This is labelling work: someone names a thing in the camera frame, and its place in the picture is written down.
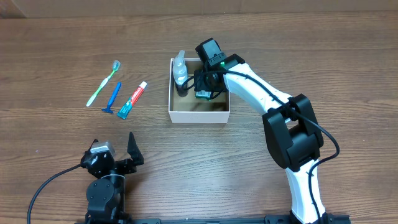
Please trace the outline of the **green white soap bar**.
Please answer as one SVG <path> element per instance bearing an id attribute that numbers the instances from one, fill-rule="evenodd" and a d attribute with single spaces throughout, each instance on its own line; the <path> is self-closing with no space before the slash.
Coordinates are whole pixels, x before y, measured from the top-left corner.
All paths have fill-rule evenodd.
<path id="1" fill-rule="evenodd" d="M 211 100 L 212 92 L 211 91 L 205 91 L 205 90 L 197 91 L 195 93 L 195 97 L 198 98 L 198 99 Z"/>

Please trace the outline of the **clear bottle dark liquid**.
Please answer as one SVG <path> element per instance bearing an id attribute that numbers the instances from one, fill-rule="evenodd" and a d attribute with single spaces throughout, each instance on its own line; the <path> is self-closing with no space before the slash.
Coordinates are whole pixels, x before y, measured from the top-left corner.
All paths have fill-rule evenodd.
<path id="1" fill-rule="evenodd" d="M 185 65 L 185 51 L 180 50 L 172 63 L 172 74 L 175 81 L 175 87 L 180 97 L 185 97 L 188 91 L 185 90 L 184 82 L 188 79 L 188 71 Z"/>

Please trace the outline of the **red green toothpaste tube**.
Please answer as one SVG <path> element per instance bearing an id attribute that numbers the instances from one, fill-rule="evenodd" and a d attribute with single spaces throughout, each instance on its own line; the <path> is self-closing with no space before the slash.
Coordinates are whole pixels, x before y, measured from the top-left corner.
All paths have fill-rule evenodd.
<path id="1" fill-rule="evenodd" d="M 119 110 L 117 113 L 117 116 L 126 119 L 129 112 L 132 110 L 133 106 L 136 104 L 137 100 L 140 98 L 140 96 L 143 94 L 144 90 L 147 87 L 146 82 L 142 82 L 137 89 L 134 91 L 134 93 L 130 96 L 130 98 L 127 100 L 127 102 L 123 105 L 123 107 Z"/>

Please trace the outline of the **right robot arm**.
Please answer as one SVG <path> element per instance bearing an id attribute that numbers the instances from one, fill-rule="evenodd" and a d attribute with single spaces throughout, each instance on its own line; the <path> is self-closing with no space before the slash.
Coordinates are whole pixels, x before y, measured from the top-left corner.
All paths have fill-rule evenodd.
<path id="1" fill-rule="evenodd" d="M 299 223 L 323 223 L 317 168 L 324 129 L 305 95 L 291 96 L 256 75 L 240 56 L 226 56 L 215 39 L 196 49 L 203 68 L 195 73 L 195 91 L 228 91 L 261 116 L 269 154 L 287 174 L 291 214 Z"/>

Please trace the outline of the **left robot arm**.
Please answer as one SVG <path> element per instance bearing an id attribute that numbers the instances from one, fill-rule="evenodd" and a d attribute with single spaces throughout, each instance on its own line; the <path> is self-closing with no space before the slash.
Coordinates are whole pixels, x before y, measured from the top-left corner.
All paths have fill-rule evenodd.
<path id="1" fill-rule="evenodd" d="M 81 158 L 81 166 L 96 180 L 88 186 L 85 223 L 132 223 L 125 209 L 126 175 L 137 172 L 144 164 L 133 133 L 129 133 L 127 153 L 130 158 L 117 161 L 115 150 L 108 141 L 95 139 Z"/>

